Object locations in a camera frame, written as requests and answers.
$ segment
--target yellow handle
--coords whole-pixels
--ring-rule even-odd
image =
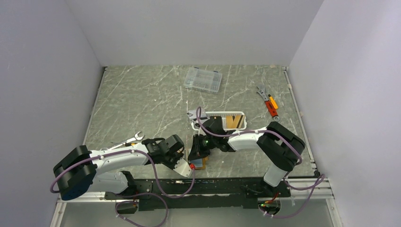
[[[274,101],[273,97],[269,95],[269,99],[271,103],[273,104],[274,109],[278,109],[279,106],[277,105],[276,101]]]

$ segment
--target tabletop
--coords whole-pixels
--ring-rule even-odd
[[[218,71],[223,74],[217,94],[186,89],[183,82],[190,67]],[[259,129],[273,121],[257,85],[264,84],[279,108],[280,124],[304,138],[294,101],[282,68],[276,65],[138,65],[107,67],[103,75],[95,109],[88,127],[85,144],[89,149],[110,147],[134,136],[138,131],[145,138],[167,138],[177,134],[192,146],[196,134],[190,125],[187,110],[202,106],[206,111],[242,111],[247,129]],[[302,164],[290,176],[314,175],[305,149]],[[206,169],[196,177],[260,177],[271,161],[257,149],[221,152],[214,149]],[[182,178],[163,166],[157,166],[159,178]],[[152,167],[130,166],[134,178],[154,179]]]

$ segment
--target red handle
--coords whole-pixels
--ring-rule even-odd
[[[271,117],[278,116],[276,109],[273,107],[273,105],[271,104],[270,101],[265,101],[264,103],[266,104],[267,109],[269,110],[269,113],[270,113]]]

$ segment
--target metal frame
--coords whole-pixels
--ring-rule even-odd
[[[86,140],[87,140],[90,124],[92,122],[93,114],[95,112],[97,100],[99,98],[99,94],[100,94],[100,90],[101,90],[101,87],[102,87],[102,84],[103,84],[103,81],[104,81],[104,78],[105,78],[106,70],[107,70],[107,67],[105,67],[105,71],[103,73],[103,76],[102,76],[102,79],[101,79],[101,82],[100,82],[100,85],[99,85],[99,89],[97,91],[97,95],[96,95],[94,106],[92,108],[92,113],[91,113],[91,116],[90,116],[90,119],[89,119],[89,124],[88,124],[88,127],[87,127],[87,131],[85,133],[83,145],[86,143]],[[301,125],[302,133],[304,135],[304,139],[305,139],[306,147],[307,147],[307,150],[308,150],[308,154],[310,156],[311,163],[312,163],[312,168],[314,170],[317,170],[316,163],[315,163],[315,160],[313,158],[313,155],[312,155],[312,152],[311,152],[311,148],[310,148],[310,145],[309,145],[309,140],[308,140],[308,138],[306,136],[306,131],[305,131],[304,125],[302,123],[301,113],[300,113],[300,111],[298,109],[298,105],[296,104],[294,92],[292,90],[292,86],[291,86],[291,83],[290,83],[289,78],[288,78],[288,72],[287,72],[288,67],[282,67],[282,70],[283,70],[283,73],[284,73],[285,78],[287,80],[288,88],[289,88],[291,97],[292,97],[292,99],[294,101],[295,110],[296,110],[296,113],[297,113],[297,116],[298,116],[298,120],[299,120],[300,125]],[[314,184],[315,180],[316,180],[316,178],[289,178],[288,182],[294,187],[307,187],[307,186],[310,186],[310,185]],[[291,197],[280,197],[280,199],[281,200],[292,200],[293,203],[295,202],[295,200],[305,200],[308,197],[308,195],[310,193],[310,190],[296,191],[296,190],[290,189],[290,192],[291,192]],[[260,200],[260,201],[268,200],[268,199],[269,198],[258,198],[258,200]],[[337,206],[336,206],[336,203],[335,203],[335,198],[334,198],[334,195],[332,193],[330,182],[329,182],[328,178],[326,178],[319,185],[319,187],[315,188],[314,193],[311,196],[311,199],[314,199],[314,200],[315,199],[326,199],[326,203],[327,203],[327,206],[328,206],[328,209],[329,209],[331,220],[333,222],[333,226],[334,227],[342,227],[343,226],[341,218],[340,218],[340,215],[338,213],[338,209],[337,209]],[[61,225],[61,221],[62,221],[62,218],[63,218],[64,211],[65,211],[67,203],[71,203],[71,202],[82,202],[82,203],[85,203],[85,202],[121,202],[121,201],[124,201],[124,200],[105,200],[105,192],[87,192],[84,195],[80,196],[79,198],[76,198],[76,199],[70,200],[70,201],[63,201],[61,199],[61,197],[59,196],[58,199],[57,199],[56,209],[54,211],[54,215],[53,215],[53,219],[52,219],[52,222],[50,224],[50,227],[59,227]]]

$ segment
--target wrench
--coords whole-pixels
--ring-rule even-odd
[[[140,134],[141,132],[142,132],[142,131],[137,132],[137,133],[135,134],[134,137],[132,137],[132,138],[130,138],[130,139],[128,139],[128,140],[125,140],[125,141],[123,141],[123,142],[121,142],[121,143],[119,143],[119,144],[117,144],[117,145],[115,145],[115,146],[109,148],[108,150],[112,150],[112,149],[119,148],[119,147],[121,147],[122,145],[124,145],[125,143],[130,143],[130,142],[132,142],[132,141],[136,141],[136,140],[141,140],[141,139],[143,139],[143,138],[145,137],[145,135],[139,136],[139,134]]]

